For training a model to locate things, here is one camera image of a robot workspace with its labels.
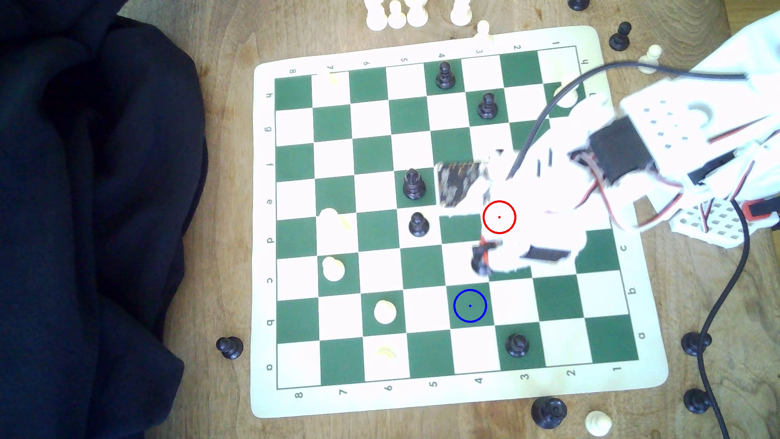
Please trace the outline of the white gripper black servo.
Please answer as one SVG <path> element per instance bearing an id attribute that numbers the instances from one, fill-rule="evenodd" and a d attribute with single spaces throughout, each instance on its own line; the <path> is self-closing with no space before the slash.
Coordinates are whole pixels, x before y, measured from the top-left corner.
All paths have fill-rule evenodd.
<path id="1" fill-rule="evenodd" d="M 609 203 L 617 224 L 635 224 L 626 212 L 657 188 L 648 165 L 616 182 L 606 177 L 606 159 L 587 152 L 590 135 L 615 125 L 608 98 L 586 98 L 559 126 L 535 141 L 512 178 L 519 152 L 493 152 L 471 163 L 438 164 L 438 205 L 445 211 L 481 211 L 487 205 L 487 236 L 475 245 L 478 275 L 507 274 L 535 265 L 574 259 L 587 244 L 581 204 L 591 196 Z"/>

